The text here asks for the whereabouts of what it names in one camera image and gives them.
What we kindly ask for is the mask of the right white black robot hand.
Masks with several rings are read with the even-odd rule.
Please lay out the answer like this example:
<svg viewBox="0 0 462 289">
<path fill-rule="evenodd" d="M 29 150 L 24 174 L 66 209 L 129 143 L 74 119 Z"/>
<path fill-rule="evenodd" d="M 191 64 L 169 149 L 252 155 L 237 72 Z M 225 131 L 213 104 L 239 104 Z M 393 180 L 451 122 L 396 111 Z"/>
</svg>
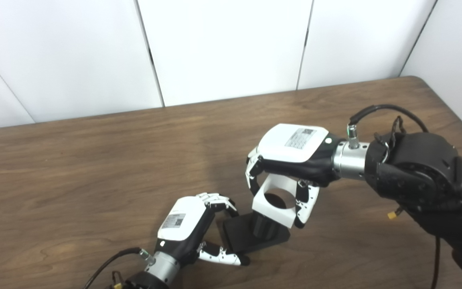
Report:
<svg viewBox="0 0 462 289">
<path fill-rule="evenodd" d="M 342 141 L 323 127 L 277 124 L 247 156 L 245 177 L 252 195 L 259 192 L 258 176 L 264 172 L 289 178 L 296 186 L 295 215 L 284 225 L 303 228 L 320 188 L 339 180 L 333 161 Z"/>
</svg>

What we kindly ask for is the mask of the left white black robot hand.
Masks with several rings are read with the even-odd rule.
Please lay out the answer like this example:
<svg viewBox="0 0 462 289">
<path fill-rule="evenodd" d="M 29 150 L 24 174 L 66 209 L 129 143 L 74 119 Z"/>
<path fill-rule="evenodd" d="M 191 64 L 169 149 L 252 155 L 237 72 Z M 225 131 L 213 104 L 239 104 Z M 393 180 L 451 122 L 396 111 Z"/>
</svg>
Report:
<svg viewBox="0 0 462 289">
<path fill-rule="evenodd" d="M 247 267 L 251 260 L 227 248 L 205 241 L 217 212 L 239 216 L 235 203 L 218 193 L 200 193 L 178 199 L 157 234 L 154 252 L 169 255 L 180 268 L 197 260 Z"/>
</svg>

